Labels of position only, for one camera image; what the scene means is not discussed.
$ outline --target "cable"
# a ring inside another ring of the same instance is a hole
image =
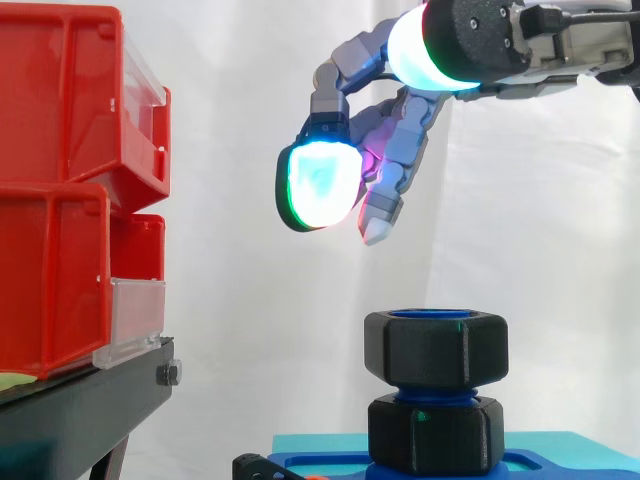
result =
[[[640,22],[640,12],[579,13],[569,17],[570,25],[585,23]]]
[[[640,12],[594,12],[572,15],[560,7],[535,5],[523,10],[520,14],[520,27],[525,40],[540,35],[556,35],[572,25],[622,22],[640,22]]]

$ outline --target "robotic hand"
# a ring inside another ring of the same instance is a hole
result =
[[[364,242],[385,239],[451,97],[533,98],[572,88],[579,75],[638,96],[640,0],[632,1],[429,0],[342,44],[316,70],[309,118],[279,156],[281,218],[293,230],[317,230],[364,198]],[[346,97],[380,79],[404,85],[350,118]]]

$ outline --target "black shelf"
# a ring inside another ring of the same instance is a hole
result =
[[[0,479],[115,479],[129,433],[171,397],[173,339],[109,370],[86,368],[0,394]]]

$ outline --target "yellow object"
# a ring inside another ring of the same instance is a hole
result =
[[[22,373],[0,373],[0,392],[17,385],[27,385],[37,380],[37,377]]]

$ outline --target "green led light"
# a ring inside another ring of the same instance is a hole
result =
[[[406,13],[391,30],[387,53],[389,65],[401,82],[419,90],[455,92],[476,88],[479,83],[461,82],[442,73],[424,45],[422,15],[426,4]]]
[[[312,142],[289,158],[288,195],[298,221],[311,228],[344,219],[358,199],[362,157],[351,145]]]

